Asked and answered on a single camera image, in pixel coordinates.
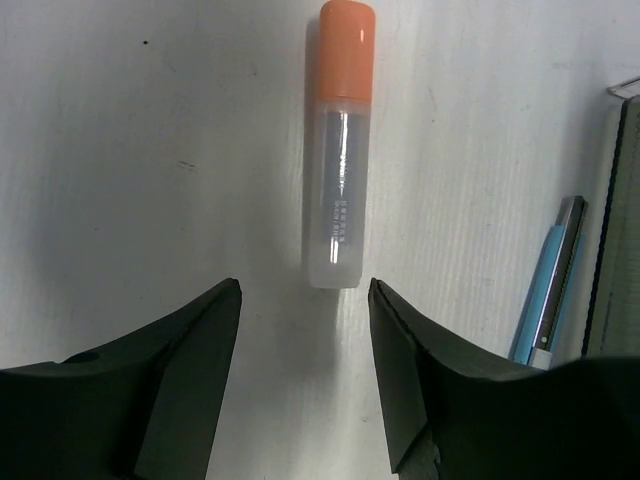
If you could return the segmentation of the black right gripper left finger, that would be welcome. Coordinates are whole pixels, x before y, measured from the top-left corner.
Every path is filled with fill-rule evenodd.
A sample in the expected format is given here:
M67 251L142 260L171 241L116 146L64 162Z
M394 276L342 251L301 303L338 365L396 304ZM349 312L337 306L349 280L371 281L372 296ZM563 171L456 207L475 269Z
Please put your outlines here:
M241 304L227 279L114 341L3 370L2 477L204 478Z

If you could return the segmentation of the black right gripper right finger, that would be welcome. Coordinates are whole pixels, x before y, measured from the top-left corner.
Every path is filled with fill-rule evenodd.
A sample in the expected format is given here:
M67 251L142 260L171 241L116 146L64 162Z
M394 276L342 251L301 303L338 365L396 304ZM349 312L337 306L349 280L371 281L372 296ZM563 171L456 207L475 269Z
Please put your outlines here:
M595 357L538 370L369 288L390 467L401 479L635 479L639 361Z

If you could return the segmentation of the clear acrylic drawer organizer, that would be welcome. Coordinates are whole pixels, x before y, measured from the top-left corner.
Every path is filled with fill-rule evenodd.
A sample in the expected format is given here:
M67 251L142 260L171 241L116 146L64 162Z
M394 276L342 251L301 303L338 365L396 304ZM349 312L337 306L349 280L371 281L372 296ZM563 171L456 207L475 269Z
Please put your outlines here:
M608 167L581 355L639 354L639 79L611 86Z

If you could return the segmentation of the orange cap highlighter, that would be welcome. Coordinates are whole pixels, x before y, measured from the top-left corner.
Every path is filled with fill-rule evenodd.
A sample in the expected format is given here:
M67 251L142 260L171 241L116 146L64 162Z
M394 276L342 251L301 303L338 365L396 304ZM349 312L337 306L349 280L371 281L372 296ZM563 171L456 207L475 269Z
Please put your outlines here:
M362 276L375 27L360 1L327 1L319 12L307 255L315 288L355 288Z

